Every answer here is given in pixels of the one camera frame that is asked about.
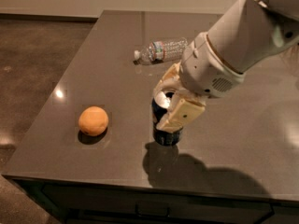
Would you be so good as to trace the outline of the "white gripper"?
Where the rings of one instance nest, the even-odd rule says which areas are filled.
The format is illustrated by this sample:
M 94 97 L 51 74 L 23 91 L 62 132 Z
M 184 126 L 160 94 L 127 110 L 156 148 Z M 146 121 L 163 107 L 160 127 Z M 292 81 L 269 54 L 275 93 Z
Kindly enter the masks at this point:
M 184 50 L 181 63 L 173 63 L 153 89 L 155 101 L 172 98 L 164 127 L 175 132 L 205 111 L 206 100 L 187 98 L 186 89 L 201 96 L 221 98 L 244 79 L 244 74 L 225 66 L 215 54 L 207 33 L 200 33 Z

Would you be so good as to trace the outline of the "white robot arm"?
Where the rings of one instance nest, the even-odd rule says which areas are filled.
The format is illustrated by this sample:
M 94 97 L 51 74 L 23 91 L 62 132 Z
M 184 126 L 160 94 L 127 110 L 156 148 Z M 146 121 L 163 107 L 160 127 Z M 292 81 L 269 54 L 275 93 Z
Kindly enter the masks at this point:
M 261 60 L 298 42 L 299 0 L 237 0 L 183 51 L 154 89 L 166 110 L 155 128 L 174 133 L 200 116 L 206 99 L 221 98 Z

